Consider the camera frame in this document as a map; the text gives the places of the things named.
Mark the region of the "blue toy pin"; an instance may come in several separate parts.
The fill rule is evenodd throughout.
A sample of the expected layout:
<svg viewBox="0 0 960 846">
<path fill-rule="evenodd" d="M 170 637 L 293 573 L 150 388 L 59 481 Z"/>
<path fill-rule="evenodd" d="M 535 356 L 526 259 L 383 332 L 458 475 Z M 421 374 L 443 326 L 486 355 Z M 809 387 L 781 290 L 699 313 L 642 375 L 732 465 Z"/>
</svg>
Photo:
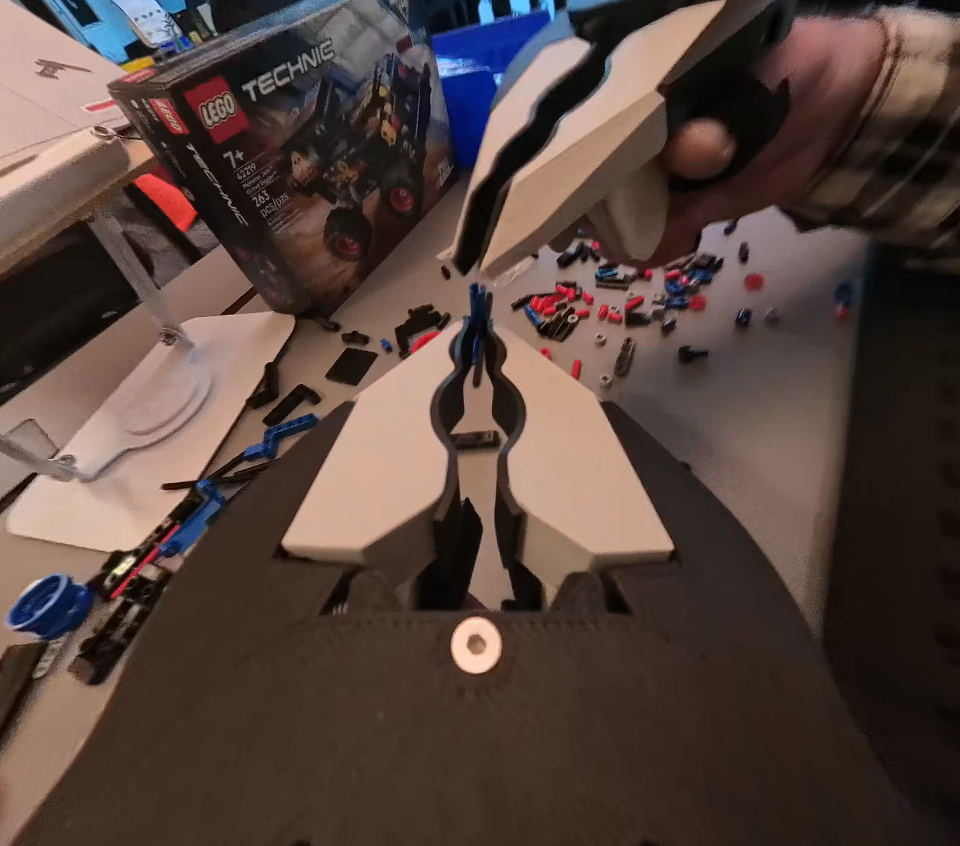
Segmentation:
<svg viewBox="0 0 960 846">
<path fill-rule="evenodd" d="M 480 387 L 495 352 L 493 299 L 486 286 L 476 282 L 469 286 L 468 313 L 450 346 L 456 376 L 464 382 L 470 379 L 473 388 Z"/>
</svg>

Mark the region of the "small toy connectors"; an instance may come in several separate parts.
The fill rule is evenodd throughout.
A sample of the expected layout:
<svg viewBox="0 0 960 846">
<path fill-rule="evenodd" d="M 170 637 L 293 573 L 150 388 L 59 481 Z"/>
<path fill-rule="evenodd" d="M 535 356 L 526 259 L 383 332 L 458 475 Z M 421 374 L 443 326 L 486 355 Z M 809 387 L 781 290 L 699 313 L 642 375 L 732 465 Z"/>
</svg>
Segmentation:
<svg viewBox="0 0 960 846">
<path fill-rule="evenodd" d="M 798 232 L 774 208 L 706 227 L 658 269 L 582 238 L 509 282 L 509 324 L 624 405 L 791 424 L 851 396 L 865 261 L 855 234 Z"/>
</svg>

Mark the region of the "white rounded board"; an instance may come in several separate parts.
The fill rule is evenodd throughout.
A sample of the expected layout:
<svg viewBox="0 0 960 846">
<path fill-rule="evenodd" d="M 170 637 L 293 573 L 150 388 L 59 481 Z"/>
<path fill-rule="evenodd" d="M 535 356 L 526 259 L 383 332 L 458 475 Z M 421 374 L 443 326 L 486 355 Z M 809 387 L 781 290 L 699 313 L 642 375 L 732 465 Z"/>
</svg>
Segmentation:
<svg viewBox="0 0 960 846">
<path fill-rule="evenodd" d="M 184 327 L 213 376 L 209 397 L 196 415 L 160 443 L 122 456 L 92 482 L 61 482 L 38 475 L 6 513 L 10 534 L 91 551 L 132 547 L 186 494 L 164 490 L 162 484 L 197 480 L 219 450 L 258 386 L 265 364 L 291 336 L 294 320 L 257 312 L 199 317 Z M 144 378 L 161 350 L 160 344 L 154 345 L 117 388 L 131 374 Z M 91 417 L 66 442 L 66 454 L 85 461 L 93 458 Z"/>
</svg>

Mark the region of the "black curved panel piece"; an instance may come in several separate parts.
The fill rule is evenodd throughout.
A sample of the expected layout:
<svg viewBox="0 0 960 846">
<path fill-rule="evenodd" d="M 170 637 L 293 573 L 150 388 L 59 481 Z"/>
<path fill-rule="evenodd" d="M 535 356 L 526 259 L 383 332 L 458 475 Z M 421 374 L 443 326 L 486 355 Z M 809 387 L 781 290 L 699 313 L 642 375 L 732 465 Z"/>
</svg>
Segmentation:
<svg viewBox="0 0 960 846">
<path fill-rule="evenodd" d="M 33 675 L 49 644 L 35 640 L 6 648 L 1 657 L 1 740 L 30 693 Z"/>
</svg>

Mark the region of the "person's right hand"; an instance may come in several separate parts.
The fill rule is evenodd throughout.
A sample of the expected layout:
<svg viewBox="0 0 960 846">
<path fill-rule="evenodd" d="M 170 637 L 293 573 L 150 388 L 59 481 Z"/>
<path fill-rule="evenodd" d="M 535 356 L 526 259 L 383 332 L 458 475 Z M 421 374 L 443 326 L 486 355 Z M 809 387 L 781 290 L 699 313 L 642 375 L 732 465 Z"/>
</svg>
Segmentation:
<svg viewBox="0 0 960 846">
<path fill-rule="evenodd" d="M 756 70 L 790 106 L 781 128 L 736 175 L 674 195 L 661 240 L 645 264 L 691 252 L 702 229 L 769 207 L 787 208 L 846 144 L 880 79 L 885 30 L 874 17 L 803 16 Z"/>
</svg>

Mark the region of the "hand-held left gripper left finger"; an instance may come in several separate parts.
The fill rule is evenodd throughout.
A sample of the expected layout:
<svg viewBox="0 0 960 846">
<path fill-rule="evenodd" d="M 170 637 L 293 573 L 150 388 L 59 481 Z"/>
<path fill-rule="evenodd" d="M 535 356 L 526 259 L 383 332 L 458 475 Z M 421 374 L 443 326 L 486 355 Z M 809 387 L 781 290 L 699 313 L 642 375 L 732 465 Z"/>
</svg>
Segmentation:
<svg viewBox="0 0 960 846">
<path fill-rule="evenodd" d="M 413 583 L 425 608 L 465 601 L 482 526 L 462 521 L 450 431 L 464 414 L 474 335 L 452 323 L 346 404 L 344 420 L 281 540 L 286 554 Z"/>
</svg>

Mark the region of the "red toy axle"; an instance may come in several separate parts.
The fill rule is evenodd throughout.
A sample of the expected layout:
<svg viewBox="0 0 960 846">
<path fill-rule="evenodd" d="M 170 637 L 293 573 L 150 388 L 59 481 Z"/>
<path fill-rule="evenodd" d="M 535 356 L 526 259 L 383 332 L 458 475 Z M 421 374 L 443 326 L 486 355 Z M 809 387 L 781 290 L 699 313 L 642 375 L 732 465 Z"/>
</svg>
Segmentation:
<svg viewBox="0 0 960 846">
<path fill-rule="evenodd" d="M 144 565 L 159 554 L 160 547 L 170 539 L 182 524 L 164 521 L 142 540 L 136 547 L 110 554 L 102 568 L 99 580 L 99 596 L 104 600 L 114 600 L 121 595 L 130 581 Z"/>
</svg>

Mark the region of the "building instruction booklet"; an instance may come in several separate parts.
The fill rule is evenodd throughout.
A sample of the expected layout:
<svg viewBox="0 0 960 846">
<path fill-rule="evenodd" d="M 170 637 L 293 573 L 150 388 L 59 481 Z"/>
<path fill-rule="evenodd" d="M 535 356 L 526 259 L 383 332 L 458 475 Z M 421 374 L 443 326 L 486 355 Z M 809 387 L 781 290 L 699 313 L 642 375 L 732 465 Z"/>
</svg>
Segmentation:
<svg viewBox="0 0 960 846">
<path fill-rule="evenodd" d="M 11 0 L 1 0 L 1 169 L 77 132 L 126 122 L 109 95 L 119 66 Z"/>
</svg>

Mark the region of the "scattered black toy beams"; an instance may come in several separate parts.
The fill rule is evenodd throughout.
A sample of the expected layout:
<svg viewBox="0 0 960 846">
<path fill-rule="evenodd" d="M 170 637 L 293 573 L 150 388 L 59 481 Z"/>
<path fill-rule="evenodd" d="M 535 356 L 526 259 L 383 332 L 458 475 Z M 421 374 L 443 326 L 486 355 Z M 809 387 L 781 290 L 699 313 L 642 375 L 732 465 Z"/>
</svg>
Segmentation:
<svg viewBox="0 0 960 846">
<path fill-rule="evenodd" d="M 297 385 L 267 413 L 262 420 L 264 429 L 313 413 L 305 412 L 300 416 L 292 417 L 293 412 L 301 405 L 316 406 L 320 400 L 320 395 L 311 387 L 305 384 Z M 186 494 L 153 530 L 164 522 L 181 524 L 199 505 L 200 498 L 196 492 L 199 480 L 216 480 L 223 492 L 225 488 L 255 480 L 277 459 L 249 462 L 244 459 L 245 449 L 246 447 L 224 463 L 221 468 L 215 469 L 205 477 L 169 484 L 169 489 L 184 490 Z M 481 528 L 468 526 L 466 516 L 465 513 L 456 513 L 453 526 L 445 528 L 440 538 L 435 540 L 436 558 L 420 581 L 422 604 L 425 608 L 456 608 L 467 602 L 475 558 L 479 551 Z M 113 602 L 115 608 L 100 627 L 82 642 L 76 657 L 68 666 L 70 674 L 79 683 L 86 685 L 99 685 L 110 675 L 169 580 L 168 572 L 162 568 L 157 568 L 153 572 L 148 570 L 148 566 L 157 560 L 169 559 L 156 555 L 150 558 L 149 563 L 142 566 L 120 595 L 112 600 L 104 600 L 99 595 L 99 580 L 103 575 L 104 564 L 110 556 L 104 561 L 100 571 L 85 585 L 94 592 L 95 598 L 104 602 Z"/>
</svg>

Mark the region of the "blue storage bin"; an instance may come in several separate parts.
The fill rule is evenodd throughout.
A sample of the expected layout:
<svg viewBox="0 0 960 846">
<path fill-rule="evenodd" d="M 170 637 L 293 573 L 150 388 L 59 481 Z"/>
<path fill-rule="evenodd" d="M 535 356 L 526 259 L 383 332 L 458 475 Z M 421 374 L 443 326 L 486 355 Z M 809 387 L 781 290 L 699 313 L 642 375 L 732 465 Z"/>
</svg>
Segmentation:
<svg viewBox="0 0 960 846">
<path fill-rule="evenodd" d="M 432 36 L 458 168 L 474 168 L 500 80 L 522 48 L 551 21 L 546 10 Z"/>
</svg>

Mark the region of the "black square panel piece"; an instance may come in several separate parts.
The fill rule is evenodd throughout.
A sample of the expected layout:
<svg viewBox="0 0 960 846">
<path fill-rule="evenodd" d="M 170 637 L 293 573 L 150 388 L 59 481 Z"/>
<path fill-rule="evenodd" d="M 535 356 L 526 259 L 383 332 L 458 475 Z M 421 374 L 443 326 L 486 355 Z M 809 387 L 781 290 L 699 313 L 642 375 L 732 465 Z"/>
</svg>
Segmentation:
<svg viewBox="0 0 960 846">
<path fill-rule="evenodd" d="M 348 347 L 326 371 L 324 378 L 333 384 L 357 387 L 378 361 L 378 353 L 368 348 Z"/>
</svg>

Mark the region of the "blue angled beam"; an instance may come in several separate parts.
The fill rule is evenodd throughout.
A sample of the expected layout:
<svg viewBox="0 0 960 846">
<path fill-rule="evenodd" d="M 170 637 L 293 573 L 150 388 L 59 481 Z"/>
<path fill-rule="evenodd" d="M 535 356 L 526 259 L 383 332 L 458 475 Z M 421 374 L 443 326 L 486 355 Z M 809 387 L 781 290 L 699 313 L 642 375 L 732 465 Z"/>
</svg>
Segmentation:
<svg viewBox="0 0 960 846">
<path fill-rule="evenodd" d="M 248 462 L 273 461 L 278 457 L 283 441 L 309 432 L 318 423 L 319 417 L 316 414 L 307 413 L 293 420 L 284 420 L 270 425 L 264 430 L 258 442 L 245 448 L 244 459 Z"/>
</svg>

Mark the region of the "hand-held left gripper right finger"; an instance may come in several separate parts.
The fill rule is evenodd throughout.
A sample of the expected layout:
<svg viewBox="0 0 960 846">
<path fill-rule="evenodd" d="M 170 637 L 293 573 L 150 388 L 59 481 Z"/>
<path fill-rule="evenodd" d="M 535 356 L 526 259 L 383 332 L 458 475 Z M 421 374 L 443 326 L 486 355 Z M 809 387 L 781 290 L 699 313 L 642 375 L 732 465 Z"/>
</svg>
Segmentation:
<svg viewBox="0 0 960 846">
<path fill-rule="evenodd" d="M 505 326 L 487 347 L 505 441 L 494 525 L 513 608 L 542 610 L 573 575 L 668 561 L 675 545 L 587 387 Z"/>
</svg>

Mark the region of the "person's right forearm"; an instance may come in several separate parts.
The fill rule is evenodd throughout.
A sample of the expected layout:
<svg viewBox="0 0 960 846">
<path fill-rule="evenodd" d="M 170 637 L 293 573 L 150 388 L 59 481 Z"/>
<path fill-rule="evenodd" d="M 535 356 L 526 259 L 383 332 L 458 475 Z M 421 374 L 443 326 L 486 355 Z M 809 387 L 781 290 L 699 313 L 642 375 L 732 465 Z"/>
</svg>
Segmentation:
<svg viewBox="0 0 960 846">
<path fill-rule="evenodd" d="M 959 19 L 878 10 L 883 61 L 840 152 L 786 208 L 799 229 L 856 230 L 914 262 L 958 268 Z"/>
</svg>

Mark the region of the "grey desk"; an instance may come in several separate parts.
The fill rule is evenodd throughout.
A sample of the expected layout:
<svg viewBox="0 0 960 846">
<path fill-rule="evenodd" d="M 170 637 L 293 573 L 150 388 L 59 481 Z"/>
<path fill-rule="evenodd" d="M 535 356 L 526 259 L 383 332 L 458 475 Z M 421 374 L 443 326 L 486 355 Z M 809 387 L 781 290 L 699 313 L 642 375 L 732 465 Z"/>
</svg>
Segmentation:
<svg viewBox="0 0 960 846">
<path fill-rule="evenodd" d="M 336 317 L 345 330 L 372 340 L 393 335 L 406 310 L 424 303 L 454 314 L 466 309 L 466 282 L 445 280 L 438 254 L 450 245 L 466 180 L 461 180 L 370 275 Z M 737 236 L 721 226 L 703 232 L 701 249 L 726 264 L 706 294 L 705 310 L 685 313 L 671 335 L 653 326 L 626 330 L 637 350 L 629 375 L 607 389 L 598 378 L 616 357 L 619 336 L 585 324 L 554 347 L 558 364 L 582 360 L 581 384 L 630 414 L 666 450 L 690 464 L 750 535 L 797 600 L 811 628 L 822 627 L 826 571 L 833 541 L 843 466 L 856 345 L 855 310 L 834 319 L 834 288 L 858 280 L 865 247 L 853 234 L 821 230 L 799 234 L 775 209 L 742 219 Z M 750 270 L 763 288 L 746 290 L 737 245 L 750 246 Z M 183 271 L 165 288 L 183 319 L 208 313 L 265 312 L 222 248 Z M 281 361 L 283 390 L 308 384 L 322 396 L 320 412 L 354 395 L 327 382 L 341 341 L 316 325 L 299 325 Z M 63 445 L 114 391 L 156 342 L 146 310 L 137 308 L 2 406 L 2 432 L 35 420 Z M 708 348 L 697 364 L 680 365 L 676 347 Z M 485 535 L 471 592 L 498 605 L 509 592 L 499 565 L 494 488 L 484 477 L 493 457 L 466 456 L 462 489 L 483 518 Z M 2 652 L 25 641 L 4 626 L 21 591 L 39 577 L 89 577 L 106 553 L 11 535 L 2 518 Z M 66 648 L 31 691 L 2 744 L 2 844 L 12 844 L 45 795 L 83 747 L 124 669 L 105 684 L 77 684 L 66 672 Z"/>
</svg>

